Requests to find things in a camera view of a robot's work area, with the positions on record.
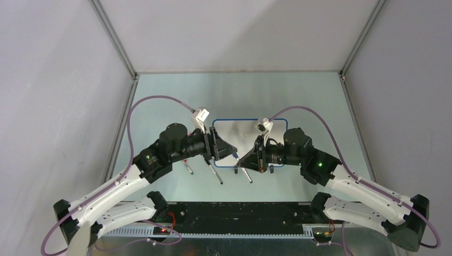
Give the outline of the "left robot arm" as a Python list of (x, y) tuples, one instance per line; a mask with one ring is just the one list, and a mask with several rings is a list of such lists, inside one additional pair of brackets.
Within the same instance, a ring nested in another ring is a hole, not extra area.
[(91, 228), (89, 244), (108, 232), (137, 221), (162, 222), (168, 217), (168, 203), (158, 191), (129, 204), (118, 205), (134, 192), (147, 187), (173, 169), (173, 163), (202, 155), (216, 161), (237, 152), (237, 148), (224, 141), (214, 127), (209, 133), (195, 129), (188, 133), (180, 123), (167, 126), (159, 138), (137, 154), (130, 168), (123, 171), (73, 202), (64, 199), (54, 204), (59, 227), (67, 243), (88, 223)]

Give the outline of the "blue whiteboard marker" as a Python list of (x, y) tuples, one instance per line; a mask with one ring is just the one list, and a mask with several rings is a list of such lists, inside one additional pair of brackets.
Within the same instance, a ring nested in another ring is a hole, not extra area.
[(241, 169), (241, 170), (242, 170), (242, 172), (244, 173), (244, 175), (245, 175), (246, 178), (248, 179), (249, 183), (253, 183), (253, 180), (252, 180), (251, 176), (249, 175), (248, 171), (247, 171), (244, 167), (239, 167), (238, 165), (235, 165), (235, 166), (237, 166), (238, 169)]

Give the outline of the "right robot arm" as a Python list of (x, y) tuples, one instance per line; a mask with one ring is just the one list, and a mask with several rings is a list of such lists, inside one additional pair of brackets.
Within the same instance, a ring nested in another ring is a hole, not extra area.
[(253, 148), (237, 163), (239, 167), (265, 172), (271, 164), (297, 165), (300, 175), (352, 197), (352, 202), (318, 192), (310, 204), (313, 221), (354, 223), (386, 236), (396, 246), (417, 252), (429, 217), (429, 200), (418, 194), (400, 195), (371, 180), (348, 171), (338, 158), (316, 149), (300, 128), (284, 133), (284, 142), (272, 144), (259, 135)]

